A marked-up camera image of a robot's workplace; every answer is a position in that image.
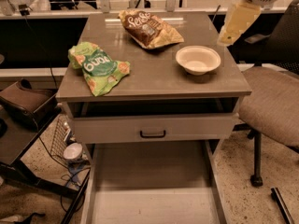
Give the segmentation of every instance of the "drawer handle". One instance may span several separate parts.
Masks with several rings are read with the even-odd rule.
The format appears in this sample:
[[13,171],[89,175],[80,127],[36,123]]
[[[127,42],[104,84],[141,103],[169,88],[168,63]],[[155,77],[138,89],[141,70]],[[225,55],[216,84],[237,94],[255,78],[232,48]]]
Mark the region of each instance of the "drawer handle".
[[140,136],[142,138],[164,138],[166,136],[166,130],[163,130],[162,134],[151,134],[151,135],[143,134],[143,132],[140,131]]

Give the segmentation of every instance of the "speckled floor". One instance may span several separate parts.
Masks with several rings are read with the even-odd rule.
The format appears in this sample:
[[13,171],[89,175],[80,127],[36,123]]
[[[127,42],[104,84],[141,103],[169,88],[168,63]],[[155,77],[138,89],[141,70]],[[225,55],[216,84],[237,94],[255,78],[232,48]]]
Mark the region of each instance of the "speckled floor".
[[[42,135],[47,147],[52,142],[55,125],[52,123]],[[273,187],[279,188],[294,222],[299,222],[299,154],[264,137],[262,156],[263,186],[254,188],[249,182],[253,172],[253,143],[246,132],[233,132],[217,152],[215,162],[229,223],[285,223],[278,205],[271,199]],[[38,176],[65,183],[62,176],[67,171],[49,157],[40,141],[22,160]],[[63,198],[61,203],[59,196],[46,191],[7,180],[0,187],[0,219],[13,215],[28,217],[37,212],[46,215],[34,217],[31,223],[60,223],[64,217],[62,205],[67,208],[69,201]],[[80,223],[81,213],[79,209],[70,223]]]

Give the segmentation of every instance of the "brown leather bag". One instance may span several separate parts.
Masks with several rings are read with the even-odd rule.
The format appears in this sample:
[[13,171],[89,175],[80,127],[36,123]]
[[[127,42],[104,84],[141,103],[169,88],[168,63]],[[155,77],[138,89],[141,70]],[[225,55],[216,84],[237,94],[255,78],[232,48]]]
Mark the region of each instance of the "brown leather bag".
[[28,80],[22,79],[0,91],[0,105],[19,123],[38,129],[57,102],[53,91],[34,90]]

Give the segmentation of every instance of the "chip bag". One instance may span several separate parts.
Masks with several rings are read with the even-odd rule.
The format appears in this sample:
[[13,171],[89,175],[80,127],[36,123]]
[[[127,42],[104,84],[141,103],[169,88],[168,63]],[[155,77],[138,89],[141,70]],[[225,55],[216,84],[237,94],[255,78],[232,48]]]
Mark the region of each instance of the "chip bag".
[[149,12],[123,10],[119,18],[124,29],[144,49],[157,49],[184,41],[174,27]]
[[130,74],[128,62],[113,61],[102,49],[90,42],[82,42],[68,51],[74,69],[81,68],[94,96],[111,91],[123,77]]

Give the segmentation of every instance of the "green chip bag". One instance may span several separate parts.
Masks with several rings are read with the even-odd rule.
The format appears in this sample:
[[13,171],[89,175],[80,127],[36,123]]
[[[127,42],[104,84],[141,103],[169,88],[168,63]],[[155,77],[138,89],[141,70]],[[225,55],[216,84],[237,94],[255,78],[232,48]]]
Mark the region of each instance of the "green chip bag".
[[130,74],[128,62],[113,61],[102,49],[82,42],[68,51],[74,69],[82,68],[84,78],[94,96],[111,91],[123,77]]

